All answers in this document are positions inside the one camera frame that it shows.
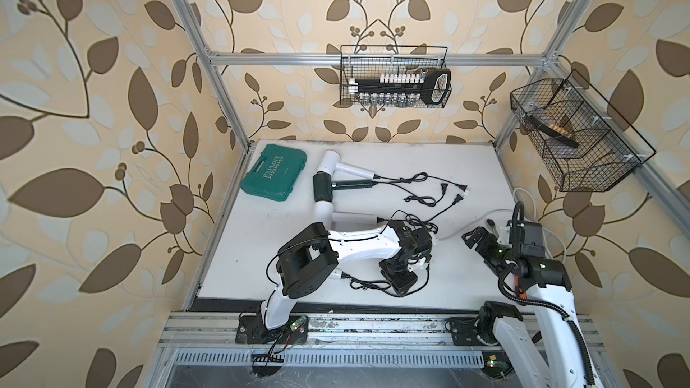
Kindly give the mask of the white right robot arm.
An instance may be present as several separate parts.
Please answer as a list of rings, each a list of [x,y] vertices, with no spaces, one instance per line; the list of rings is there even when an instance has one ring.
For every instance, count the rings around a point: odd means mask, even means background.
[[[525,387],[598,387],[564,264],[547,257],[543,228],[526,219],[522,202],[507,228],[506,244],[481,226],[463,236],[504,299],[485,302],[476,318],[448,319],[454,344],[501,348]]]

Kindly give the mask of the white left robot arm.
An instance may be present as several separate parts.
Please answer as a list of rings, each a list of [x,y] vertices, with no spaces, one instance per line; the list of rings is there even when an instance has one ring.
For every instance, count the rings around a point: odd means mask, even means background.
[[[291,313],[301,298],[315,292],[326,280],[348,280],[355,289],[378,290],[403,298],[420,291],[419,271],[427,272],[436,236],[427,228],[413,228],[402,220],[388,220],[374,229],[357,232],[328,230],[324,223],[306,227],[282,246],[271,261],[279,279],[255,316],[240,316],[238,344],[303,343],[309,318]],[[360,280],[342,271],[350,262],[376,262],[379,280]]]

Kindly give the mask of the white hair dryer middle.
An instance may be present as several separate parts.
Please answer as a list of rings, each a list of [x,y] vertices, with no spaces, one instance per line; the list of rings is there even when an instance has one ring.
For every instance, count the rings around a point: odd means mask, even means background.
[[[332,229],[333,224],[375,226],[382,220],[375,215],[337,212],[332,202],[322,200],[314,203],[314,222],[321,222],[328,229]]]

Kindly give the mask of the white hair dryer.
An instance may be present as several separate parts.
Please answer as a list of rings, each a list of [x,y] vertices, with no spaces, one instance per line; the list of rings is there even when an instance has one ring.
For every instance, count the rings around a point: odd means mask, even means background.
[[[337,212],[332,202],[322,200],[314,203],[314,222],[321,222],[328,229],[332,229],[333,224],[375,226],[382,220],[375,215]]]
[[[334,176],[336,172],[345,172],[345,174],[354,175],[370,181],[375,179],[376,175],[376,173],[373,171],[343,163],[341,161],[341,156],[333,150],[325,151],[321,162],[316,169],[316,172],[323,172],[324,174],[329,174],[330,176]]]

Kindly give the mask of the white hair dryer far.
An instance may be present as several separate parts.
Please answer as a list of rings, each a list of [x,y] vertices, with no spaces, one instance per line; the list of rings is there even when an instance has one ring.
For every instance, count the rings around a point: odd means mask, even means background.
[[[343,163],[341,161],[341,156],[333,150],[325,151],[321,162],[316,169],[316,172],[323,172],[324,174],[329,174],[330,176],[334,176],[336,172],[345,172],[345,174],[354,175],[370,181],[375,179],[376,175],[376,173],[373,171]]]

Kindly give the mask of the black brush in basket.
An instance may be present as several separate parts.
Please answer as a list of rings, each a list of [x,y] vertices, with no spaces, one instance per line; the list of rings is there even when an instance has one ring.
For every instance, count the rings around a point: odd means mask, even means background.
[[[547,118],[528,115],[528,122],[534,129],[544,134],[546,143],[550,147],[578,148],[580,146],[570,131],[554,124]]]

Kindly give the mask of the green plastic tool case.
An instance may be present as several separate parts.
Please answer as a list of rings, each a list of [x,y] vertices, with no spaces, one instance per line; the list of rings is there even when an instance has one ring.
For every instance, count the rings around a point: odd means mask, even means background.
[[[303,150],[266,145],[242,180],[240,189],[251,196],[286,201],[306,163],[307,153]]]

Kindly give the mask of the black white socket set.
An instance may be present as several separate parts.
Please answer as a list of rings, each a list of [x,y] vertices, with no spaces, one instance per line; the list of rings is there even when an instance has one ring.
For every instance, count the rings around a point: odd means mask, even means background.
[[[452,93],[448,68],[422,68],[419,73],[382,73],[378,77],[350,78],[345,94],[364,106],[443,108]]]

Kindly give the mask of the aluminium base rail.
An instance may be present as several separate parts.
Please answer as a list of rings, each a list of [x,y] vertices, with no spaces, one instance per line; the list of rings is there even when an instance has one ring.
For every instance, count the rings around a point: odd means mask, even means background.
[[[227,366],[291,368],[482,369],[517,363],[505,347],[480,341],[475,313],[308,314],[295,332],[254,341],[252,314],[173,313],[156,348],[156,371]]]

